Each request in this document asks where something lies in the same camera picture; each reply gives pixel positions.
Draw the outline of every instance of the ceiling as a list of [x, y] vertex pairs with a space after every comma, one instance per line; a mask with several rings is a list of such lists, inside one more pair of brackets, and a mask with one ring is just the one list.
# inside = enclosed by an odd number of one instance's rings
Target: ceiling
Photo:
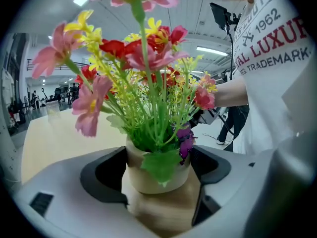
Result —
[[[229, 38], [215, 23], [210, 2], [215, 2], [237, 15], [242, 12], [245, 5], [244, 1], [180, 0], [175, 8], [156, 6], [152, 12], [147, 13], [147, 18], [161, 19], [162, 25], [170, 26], [172, 29], [177, 25], [183, 25], [188, 29], [187, 41], [182, 44], [183, 50], [192, 57], [204, 54], [196, 70], [216, 74], [230, 67], [230, 56], [196, 51], [197, 46], [201, 46], [230, 53]], [[125, 4], [111, 7], [110, 0], [89, 1], [82, 7], [74, 4], [73, 0], [29, 0], [17, 17], [12, 31], [31, 33], [36, 42], [48, 44], [47, 35], [52, 35], [58, 23], [64, 20], [73, 21], [84, 9], [94, 10], [88, 22], [95, 27], [102, 27], [103, 37], [106, 39], [122, 40], [131, 32], [139, 32], [130, 6]]]
[[72, 80], [69, 80], [71, 79], [72, 77], [70, 76], [50, 76], [50, 77], [39, 77], [38, 79], [34, 79], [34, 78], [31, 78], [31, 77], [28, 77], [26, 78], [26, 82], [29, 86], [42, 86], [43, 84], [45, 85], [64, 85], [65, 83], [64, 82], [67, 82], [68, 83], [75, 83], [75, 77], [73, 77]]

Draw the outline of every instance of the beige tabletop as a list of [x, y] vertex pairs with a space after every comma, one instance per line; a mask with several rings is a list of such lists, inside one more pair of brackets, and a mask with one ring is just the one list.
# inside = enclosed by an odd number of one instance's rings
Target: beige tabletop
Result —
[[[126, 135], [110, 126], [106, 114], [99, 116], [97, 136], [87, 138], [76, 131], [77, 116], [71, 111], [62, 111], [59, 117], [52, 119], [45, 116], [30, 122], [23, 147], [22, 183], [54, 162], [125, 145]], [[160, 237], [171, 237], [191, 229], [199, 187], [192, 169], [182, 187], [158, 195], [138, 193], [130, 184], [128, 172], [122, 179], [128, 210]]]

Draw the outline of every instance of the flower arrangement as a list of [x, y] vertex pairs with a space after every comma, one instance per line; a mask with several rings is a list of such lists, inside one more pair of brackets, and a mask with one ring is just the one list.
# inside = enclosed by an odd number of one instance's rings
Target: flower arrangement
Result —
[[[149, 28], [144, 26], [145, 11], [156, 4], [176, 6], [178, 0], [111, 0], [112, 6], [124, 3], [131, 6], [139, 34], [124, 41], [103, 39], [101, 28], [87, 24], [93, 11], [83, 11], [77, 22], [55, 28], [51, 45], [33, 60], [32, 76], [49, 76], [56, 66], [67, 65], [80, 83], [79, 98], [73, 103], [73, 114], [79, 115], [76, 129], [84, 136], [96, 136], [100, 112], [112, 114], [107, 117], [111, 126], [149, 152], [141, 168], [166, 183], [193, 146], [189, 120], [199, 109], [214, 107], [215, 80], [206, 74], [198, 83], [190, 75], [202, 56], [193, 59], [180, 50], [188, 32], [184, 27], [170, 31], [153, 18]], [[91, 53], [91, 64], [82, 70], [70, 59], [80, 47]]]

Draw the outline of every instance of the plant pot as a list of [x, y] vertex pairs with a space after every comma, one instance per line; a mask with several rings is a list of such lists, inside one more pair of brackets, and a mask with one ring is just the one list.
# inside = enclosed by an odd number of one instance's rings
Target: plant pot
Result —
[[190, 157], [187, 156], [183, 165], [175, 167], [175, 173], [172, 179], [164, 187], [159, 184], [150, 173], [141, 169], [141, 164], [144, 159], [143, 155], [148, 152], [144, 152], [136, 148], [129, 137], [126, 141], [126, 149], [128, 155], [128, 172], [132, 186], [141, 193], [144, 194], [160, 194], [175, 190], [182, 186], [188, 178]]

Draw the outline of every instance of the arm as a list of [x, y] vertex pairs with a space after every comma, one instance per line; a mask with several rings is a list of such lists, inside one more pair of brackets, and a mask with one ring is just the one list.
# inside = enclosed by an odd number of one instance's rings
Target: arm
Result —
[[241, 106], [248, 103], [247, 89], [243, 77], [237, 77], [217, 86], [215, 93], [216, 107]]

